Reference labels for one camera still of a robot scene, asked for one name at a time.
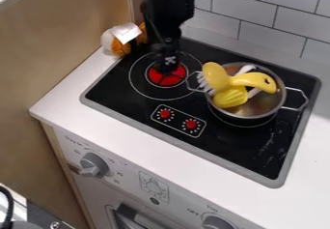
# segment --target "white countertop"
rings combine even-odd
[[[80,95],[116,61],[101,49],[37,102],[31,114],[264,228],[330,228],[330,65],[290,58],[252,44],[222,39],[214,33],[200,33],[195,31],[190,36],[321,79],[322,89],[315,109],[281,188],[262,186],[83,105]]]

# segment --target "red burner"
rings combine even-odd
[[[163,119],[167,119],[171,116],[171,111],[169,110],[162,110],[160,111],[160,117]]]
[[[178,68],[170,73],[161,73],[156,69],[156,65],[148,70],[150,82],[157,86],[171,87],[180,84],[187,76],[187,70],[184,65],[178,65]]]
[[[190,119],[188,122],[185,123],[188,129],[195,129],[197,127],[196,121]]]

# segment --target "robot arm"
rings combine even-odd
[[[179,27],[194,15],[195,0],[145,0],[144,16],[148,40],[153,44],[162,72],[178,66]]]

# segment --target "red button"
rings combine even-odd
[[[169,110],[160,111],[160,117],[163,119],[169,118],[171,116],[171,112]]]
[[[196,121],[189,120],[188,122],[186,122],[185,125],[188,129],[195,129],[197,126],[197,123],[196,123]]]

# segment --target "wooden panel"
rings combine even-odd
[[[27,110],[126,21],[126,0],[21,0],[0,13],[0,180],[79,229],[88,226]]]

